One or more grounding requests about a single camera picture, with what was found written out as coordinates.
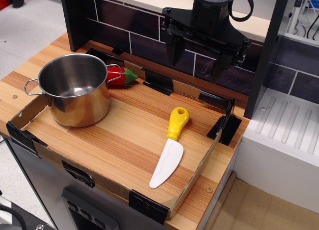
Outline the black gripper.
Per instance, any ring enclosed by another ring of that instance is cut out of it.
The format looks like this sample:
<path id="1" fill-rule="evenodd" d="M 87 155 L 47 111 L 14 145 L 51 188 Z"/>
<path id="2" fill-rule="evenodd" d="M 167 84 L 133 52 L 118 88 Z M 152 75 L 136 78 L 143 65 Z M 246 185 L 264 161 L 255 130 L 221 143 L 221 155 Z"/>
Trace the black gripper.
<path id="1" fill-rule="evenodd" d="M 233 15 L 234 0 L 194 0 L 192 9 L 165 7 L 162 10 L 168 60 L 175 66 L 186 42 L 213 51 L 220 56 L 212 68 L 210 82 L 216 83 L 231 65 L 242 64 L 249 48 L 249 38 L 238 31 L 231 20 L 244 22 L 249 16 Z"/>

